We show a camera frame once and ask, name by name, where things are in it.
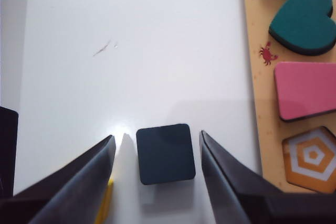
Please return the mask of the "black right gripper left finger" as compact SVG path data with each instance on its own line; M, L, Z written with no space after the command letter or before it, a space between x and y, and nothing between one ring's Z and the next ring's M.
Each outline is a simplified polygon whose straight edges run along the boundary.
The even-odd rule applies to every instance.
M112 172L115 139L109 135L62 169L14 198L23 204L14 223L94 223Z

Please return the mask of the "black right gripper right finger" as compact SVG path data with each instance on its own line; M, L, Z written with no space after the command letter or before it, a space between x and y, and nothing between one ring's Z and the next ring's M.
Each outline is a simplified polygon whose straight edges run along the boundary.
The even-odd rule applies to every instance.
M199 139L216 223L274 223L266 196L280 190L239 162L206 131L200 132Z

